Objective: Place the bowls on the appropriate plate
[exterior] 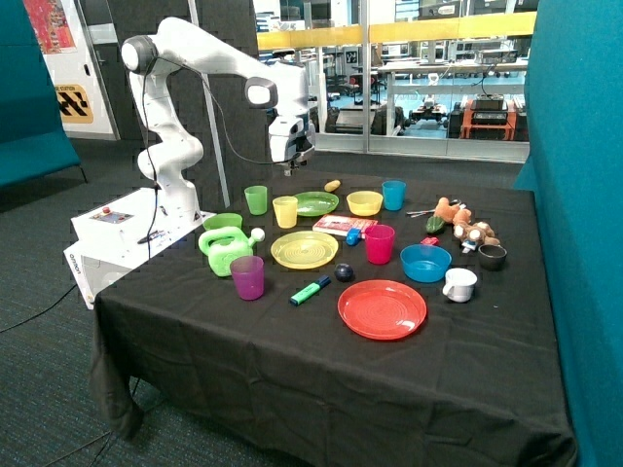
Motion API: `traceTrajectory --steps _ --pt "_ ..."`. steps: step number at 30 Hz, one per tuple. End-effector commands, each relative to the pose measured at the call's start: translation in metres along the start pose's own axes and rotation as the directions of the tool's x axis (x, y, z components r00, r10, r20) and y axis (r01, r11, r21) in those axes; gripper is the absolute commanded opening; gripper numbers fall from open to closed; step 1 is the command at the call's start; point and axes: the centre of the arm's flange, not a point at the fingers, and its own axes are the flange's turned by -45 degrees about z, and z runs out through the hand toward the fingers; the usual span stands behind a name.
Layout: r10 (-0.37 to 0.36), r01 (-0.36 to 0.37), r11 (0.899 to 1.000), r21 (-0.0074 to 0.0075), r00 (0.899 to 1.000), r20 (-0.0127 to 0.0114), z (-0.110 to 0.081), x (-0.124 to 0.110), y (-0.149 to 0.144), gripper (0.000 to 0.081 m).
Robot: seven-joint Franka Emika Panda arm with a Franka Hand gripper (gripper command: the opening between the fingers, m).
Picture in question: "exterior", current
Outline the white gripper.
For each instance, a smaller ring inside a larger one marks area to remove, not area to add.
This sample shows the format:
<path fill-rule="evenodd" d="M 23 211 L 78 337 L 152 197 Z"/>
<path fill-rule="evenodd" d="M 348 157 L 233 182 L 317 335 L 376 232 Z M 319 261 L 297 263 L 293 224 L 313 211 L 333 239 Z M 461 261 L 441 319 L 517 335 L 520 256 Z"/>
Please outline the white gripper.
<path fill-rule="evenodd" d="M 277 116 L 269 125 L 269 143 L 272 162 L 288 163 L 283 173 L 291 175 L 291 168 L 300 168 L 296 162 L 306 161 L 314 153 L 315 125 L 308 117 Z"/>

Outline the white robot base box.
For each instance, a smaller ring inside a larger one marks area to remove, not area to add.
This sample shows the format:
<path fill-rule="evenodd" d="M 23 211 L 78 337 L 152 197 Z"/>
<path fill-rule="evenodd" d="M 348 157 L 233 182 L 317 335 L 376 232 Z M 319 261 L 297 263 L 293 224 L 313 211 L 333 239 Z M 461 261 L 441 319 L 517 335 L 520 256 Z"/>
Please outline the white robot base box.
<path fill-rule="evenodd" d="M 140 188 L 71 219 L 77 241 L 64 250 L 87 308 L 96 295 L 195 230 L 212 212 L 175 206 Z"/>

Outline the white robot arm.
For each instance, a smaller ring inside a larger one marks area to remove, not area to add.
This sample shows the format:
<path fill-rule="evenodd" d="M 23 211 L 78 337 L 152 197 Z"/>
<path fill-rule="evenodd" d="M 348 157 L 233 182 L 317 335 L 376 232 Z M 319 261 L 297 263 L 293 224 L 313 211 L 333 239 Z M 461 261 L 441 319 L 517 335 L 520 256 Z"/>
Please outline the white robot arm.
<path fill-rule="evenodd" d="M 165 18 L 154 35 L 125 40 L 122 59 L 142 123 L 161 139 L 139 154 L 139 168 L 158 184 L 159 205 L 172 225 L 200 218 L 196 188 L 182 172 L 202 158 L 203 146 L 179 122 L 166 83 L 171 73 L 186 68 L 245 78 L 250 106 L 276 111 L 269 126 L 273 162 L 292 166 L 312 155 L 315 129 L 304 68 L 264 64 L 180 18 Z"/>

